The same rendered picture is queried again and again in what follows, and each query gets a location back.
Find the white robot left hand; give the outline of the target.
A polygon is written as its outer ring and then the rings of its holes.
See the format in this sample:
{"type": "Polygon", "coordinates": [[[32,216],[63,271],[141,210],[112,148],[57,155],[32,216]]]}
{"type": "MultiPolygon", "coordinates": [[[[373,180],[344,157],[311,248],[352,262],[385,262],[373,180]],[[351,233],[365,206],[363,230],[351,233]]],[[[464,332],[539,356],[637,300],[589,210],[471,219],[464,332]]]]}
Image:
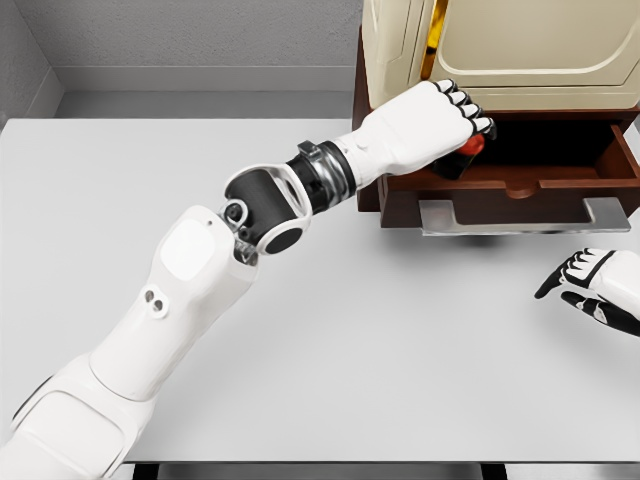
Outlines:
{"type": "Polygon", "coordinates": [[[477,134],[496,135],[493,119],[451,79],[422,81],[386,102],[363,121],[356,146],[376,173],[417,171],[462,147],[477,134]]]}

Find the cream cabinet with brown base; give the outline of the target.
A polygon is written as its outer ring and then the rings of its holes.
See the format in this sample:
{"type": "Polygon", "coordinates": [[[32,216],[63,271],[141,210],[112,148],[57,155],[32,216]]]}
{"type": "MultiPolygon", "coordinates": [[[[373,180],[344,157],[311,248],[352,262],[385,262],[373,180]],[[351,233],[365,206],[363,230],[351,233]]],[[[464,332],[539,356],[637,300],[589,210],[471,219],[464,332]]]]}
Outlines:
{"type": "MultiPolygon", "coordinates": [[[[624,134],[640,115],[640,0],[364,0],[355,124],[445,78],[497,125],[607,120],[624,134]]],[[[361,210],[381,215],[380,179],[361,210]]]]}

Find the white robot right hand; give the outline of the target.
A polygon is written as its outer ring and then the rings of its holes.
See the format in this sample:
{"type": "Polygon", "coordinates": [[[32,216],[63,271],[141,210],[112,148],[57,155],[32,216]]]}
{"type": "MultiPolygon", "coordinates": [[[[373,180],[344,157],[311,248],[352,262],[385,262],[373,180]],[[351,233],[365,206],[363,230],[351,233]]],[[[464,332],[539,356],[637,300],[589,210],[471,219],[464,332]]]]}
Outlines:
{"type": "Polygon", "coordinates": [[[595,294],[593,298],[565,291],[561,299],[600,324],[640,338],[640,255],[628,250],[585,248],[561,263],[542,283],[534,297],[573,285],[595,294]]]}

